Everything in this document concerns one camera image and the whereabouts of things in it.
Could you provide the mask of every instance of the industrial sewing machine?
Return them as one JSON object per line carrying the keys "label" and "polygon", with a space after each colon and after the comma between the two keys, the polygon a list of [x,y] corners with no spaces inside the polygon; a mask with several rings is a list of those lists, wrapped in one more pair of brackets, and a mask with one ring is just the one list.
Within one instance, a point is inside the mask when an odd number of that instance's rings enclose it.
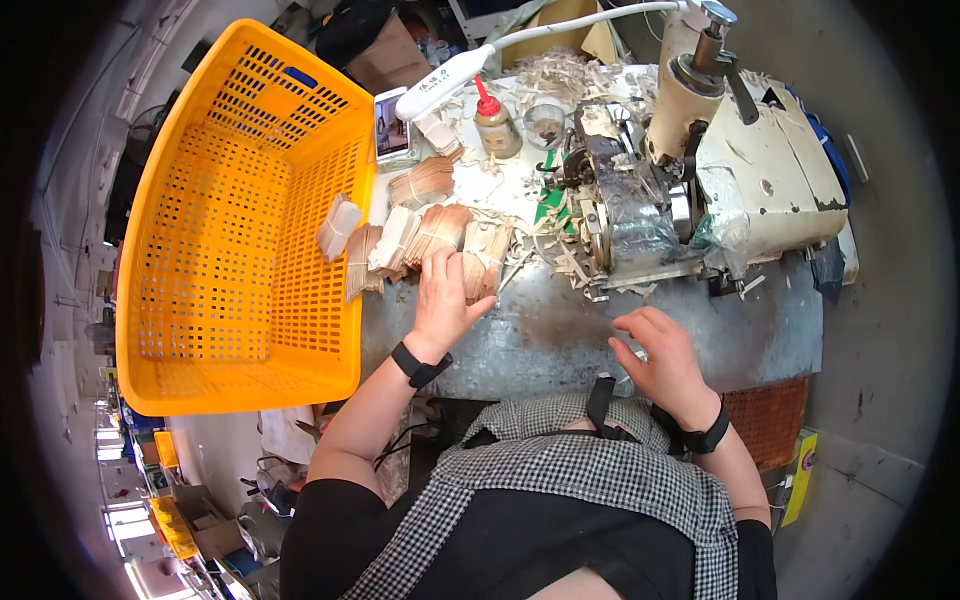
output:
{"label": "industrial sewing machine", "polygon": [[742,291],[748,264],[816,248],[846,222],[795,98],[776,82],[746,86],[723,49],[736,16],[703,8],[709,25],[692,53],[666,62],[652,110],[581,104],[563,166],[544,170],[544,184],[571,189],[584,213],[595,300],[599,289],[691,275],[713,294]]}

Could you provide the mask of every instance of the metal table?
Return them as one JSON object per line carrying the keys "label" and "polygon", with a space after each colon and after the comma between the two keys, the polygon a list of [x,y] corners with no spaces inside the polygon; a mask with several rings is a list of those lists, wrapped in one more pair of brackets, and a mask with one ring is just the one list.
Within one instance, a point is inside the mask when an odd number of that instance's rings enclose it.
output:
{"label": "metal table", "polygon": [[[566,276],[550,277],[540,258],[516,274],[497,305],[451,351],[455,363],[424,391],[433,396],[499,400],[588,392],[600,372],[618,380],[607,338],[619,335],[611,321],[643,306],[636,293],[611,292],[592,303],[571,290]],[[718,393],[763,386],[818,372],[823,354],[823,302],[809,264],[798,252],[752,267],[746,282],[765,275],[746,300],[708,295],[695,277],[661,282],[647,303],[693,335],[707,384]],[[381,298],[366,293],[361,334],[366,379],[413,327],[417,279],[387,283]],[[615,393],[632,392],[628,380]]]}

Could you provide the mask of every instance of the black smartwatch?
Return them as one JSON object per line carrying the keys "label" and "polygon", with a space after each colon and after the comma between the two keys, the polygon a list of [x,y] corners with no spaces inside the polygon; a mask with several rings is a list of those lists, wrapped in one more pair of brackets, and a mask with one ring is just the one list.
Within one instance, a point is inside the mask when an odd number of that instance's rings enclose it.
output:
{"label": "black smartwatch", "polygon": [[684,445],[694,454],[710,454],[723,440],[727,433],[727,426],[730,425],[730,413],[727,407],[720,405],[720,414],[717,420],[708,431],[683,431],[680,430],[680,439]]}
{"label": "black smartwatch", "polygon": [[400,342],[391,352],[394,362],[400,370],[410,377],[410,387],[422,389],[423,386],[433,381],[437,375],[444,372],[447,367],[453,364],[453,357],[448,352],[437,365],[428,365],[410,353],[410,350]]}

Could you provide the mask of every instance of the woman's left hand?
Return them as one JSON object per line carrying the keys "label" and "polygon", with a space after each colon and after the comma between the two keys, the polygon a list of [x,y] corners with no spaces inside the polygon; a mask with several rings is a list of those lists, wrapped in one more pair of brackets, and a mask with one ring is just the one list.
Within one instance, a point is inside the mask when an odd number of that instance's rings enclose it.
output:
{"label": "woman's left hand", "polygon": [[417,319],[403,345],[421,362],[436,365],[485,312],[496,304],[487,296],[467,306],[464,256],[443,248],[423,259]]}

